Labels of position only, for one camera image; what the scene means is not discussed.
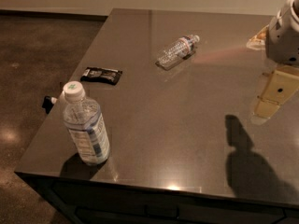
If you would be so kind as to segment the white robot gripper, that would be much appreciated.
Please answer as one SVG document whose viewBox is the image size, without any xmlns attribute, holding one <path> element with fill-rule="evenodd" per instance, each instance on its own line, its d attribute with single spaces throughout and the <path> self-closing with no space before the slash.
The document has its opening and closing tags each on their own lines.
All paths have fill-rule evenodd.
<svg viewBox="0 0 299 224">
<path fill-rule="evenodd" d="M 254 35 L 246 47 L 266 49 L 268 59 L 288 64 L 269 75 L 253 111 L 261 119 L 270 119 L 299 90 L 299 69 L 292 67 L 299 65 L 299 0 L 287 0 L 269 26 Z"/>
</svg>

